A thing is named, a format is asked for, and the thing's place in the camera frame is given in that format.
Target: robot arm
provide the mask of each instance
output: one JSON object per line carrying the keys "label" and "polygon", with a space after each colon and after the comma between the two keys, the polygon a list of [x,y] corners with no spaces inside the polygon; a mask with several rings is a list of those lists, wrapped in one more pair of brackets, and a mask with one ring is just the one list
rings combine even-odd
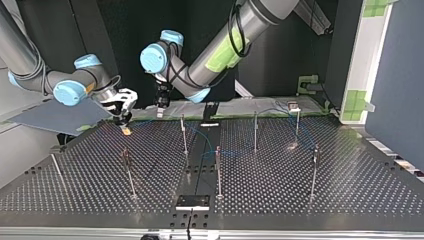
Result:
{"label": "robot arm", "polygon": [[208,84],[247,56],[250,44],[270,25],[285,19],[298,1],[246,0],[243,5],[235,4],[228,23],[191,66],[180,59],[183,36],[175,31],[162,31],[160,41],[147,46],[140,55],[142,67],[159,83],[161,93],[157,95],[162,98],[157,98],[158,106],[169,105],[169,99],[160,99],[164,99],[170,84],[192,102],[201,102],[212,87]]}
{"label": "robot arm", "polygon": [[9,68],[10,82],[20,88],[53,94],[61,103],[75,106],[92,97],[107,110],[125,134],[137,93],[118,89],[120,77],[111,78],[99,59],[89,54],[75,60],[72,74],[49,69],[37,47],[21,32],[0,1],[0,57]]}

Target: small bracket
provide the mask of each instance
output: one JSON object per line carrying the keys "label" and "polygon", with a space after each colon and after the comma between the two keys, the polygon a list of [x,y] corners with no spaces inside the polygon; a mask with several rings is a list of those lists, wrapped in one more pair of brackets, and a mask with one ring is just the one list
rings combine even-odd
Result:
{"label": "small bracket", "polygon": [[209,195],[180,195],[177,200],[177,211],[209,211]]}
{"label": "small bracket", "polygon": [[375,111],[375,105],[369,102],[365,102],[365,111],[367,112],[374,112]]}

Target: white wall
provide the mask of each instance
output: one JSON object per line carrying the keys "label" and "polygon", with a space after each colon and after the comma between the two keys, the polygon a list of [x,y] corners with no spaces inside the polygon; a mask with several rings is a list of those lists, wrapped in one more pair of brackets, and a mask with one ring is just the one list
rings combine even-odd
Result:
{"label": "white wall", "polygon": [[[3,2],[18,12],[15,1]],[[47,157],[49,149],[58,144],[55,133],[3,122],[43,100],[41,93],[10,84],[5,67],[0,61],[0,188]]]}
{"label": "white wall", "polygon": [[388,5],[384,16],[364,18],[361,15],[342,103],[340,120],[344,124],[365,124],[366,122],[368,115],[366,111],[362,112],[359,121],[343,120],[347,92],[349,90],[366,91],[365,101],[368,103],[371,101],[391,10],[392,5]]}

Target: black cable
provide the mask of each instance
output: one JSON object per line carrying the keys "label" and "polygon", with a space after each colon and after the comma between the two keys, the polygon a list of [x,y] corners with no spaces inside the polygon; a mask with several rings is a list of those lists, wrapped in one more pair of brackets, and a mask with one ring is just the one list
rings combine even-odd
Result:
{"label": "black cable", "polygon": [[[246,38],[245,38],[243,26],[241,24],[240,8],[241,8],[241,5],[240,4],[237,4],[237,0],[234,1],[233,6],[231,7],[230,15],[228,17],[227,26],[228,26],[228,36],[230,38],[231,46],[233,47],[233,50],[237,54],[237,56],[243,58],[243,57],[246,57],[249,54],[251,44],[246,49]],[[240,37],[241,37],[242,46],[241,46],[241,50],[240,51],[238,51],[237,46],[236,46],[236,44],[234,42],[233,32],[232,32],[232,29],[231,29],[232,28],[232,25],[234,23],[234,19],[233,19],[234,18],[234,15],[235,15],[235,18],[236,18],[237,28],[239,30]],[[221,73],[222,76],[218,80],[215,80],[215,83],[214,84],[212,84],[212,85],[206,85],[206,86],[199,85],[195,81],[193,81],[193,79],[191,78],[191,76],[190,76],[190,67],[188,67],[186,64],[184,64],[183,66],[181,66],[180,69],[176,70],[175,67],[174,67],[174,65],[172,64],[172,61],[171,61],[172,52],[171,52],[171,49],[170,48],[171,48],[171,46],[174,46],[175,52],[176,52],[176,54],[178,56],[179,55],[178,45],[176,43],[174,43],[174,42],[170,42],[170,43],[167,43],[165,41],[161,41],[161,42],[164,43],[164,44],[166,44],[167,47],[168,47],[167,52],[166,52],[167,57],[169,59],[168,60],[169,61],[169,66],[168,66],[168,69],[167,69],[167,72],[166,72],[166,80],[167,80],[168,83],[171,83],[172,84],[175,81],[175,79],[178,78],[184,84],[186,84],[187,86],[192,87],[192,88],[196,88],[196,89],[213,88],[213,87],[218,86],[225,79],[225,77],[228,74],[228,68],[227,68],[227,69],[224,70],[223,73]],[[185,68],[187,68],[186,76],[187,76],[187,79],[188,79],[189,82],[187,82],[183,77],[180,76],[181,72]],[[170,70],[172,70],[174,72],[174,76],[172,77],[172,79],[169,79],[169,71]]]}
{"label": "black cable", "polygon": [[333,105],[334,110],[336,110],[336,113],[340,116],[340,112],[339,112],[339,110],[337,110],[336,105],[334,105],[334,103],[331,101],[330,97],[328,96],[327,91],[324,88],[324,84],[322,84],[322,83],[320,83],[320,84],[321,84],[321,88],[322,88],[322,91],[324,92],[325,97],[330,102],[330,104]]}
{"label": "black cable", "polygon": [[[309,27],[312,29],[312,23],[313,23],[313,19],[314,19],[314,14],[315,14],[315,9],[316,9],[316,0],[314,0],[314,3],[312,4],[312,11],[311,11],[311,21],[309,22]],[[314,45],[312,42],[312,38],[311,38],[311,50],[312,50],[312,57],[314,59],[315,62],[315,68],[318,72],[318,63],[316,61],[316,56],[315,56],[315,50],[314,50]],[[322,91],[324,92],[325,97],[327,98],[327,100],[330,102],[330,104],[333,106],[334,110],[337,112],[337,114],[340,116],[340,112],[337,110],[336,105],[334,105],[334,103],[331,101],[330,97],[327,94],[327,91],[324,88],[324,84],[320,83]]]}
{"label": "black cable", "polygon": [[[246,50],[246,38],[244,35],[243,26],[241,24],[240,8],[241,8],[241,5],[237,4],[237,0],[235,0],[233,6],[231,7],[230,16],[228,17],[227,30],[228,30],[228,37],[230,38],[230,43],[231,43],[231,46],[233,47],[234,52],[237,54],[237,56],[243,58],[249,54],[251,45],[249,45]],[[241,37],[240,51],[237,49],[237,46],[234,42],[234,37],[233,37],[232,28],[234,23],[234,19],[233,19],[234,15],[236,16],[236,24],[237,24],[237,28],[239,30],[240,37]]]}

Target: white panel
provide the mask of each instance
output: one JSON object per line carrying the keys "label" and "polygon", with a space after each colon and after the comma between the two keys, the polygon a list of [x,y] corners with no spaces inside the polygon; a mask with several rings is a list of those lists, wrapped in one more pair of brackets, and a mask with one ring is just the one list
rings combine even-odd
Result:
{"label": "white panel", "polygon": [[55,133],[17,125],[0,134],[0,188],[49,155]]}

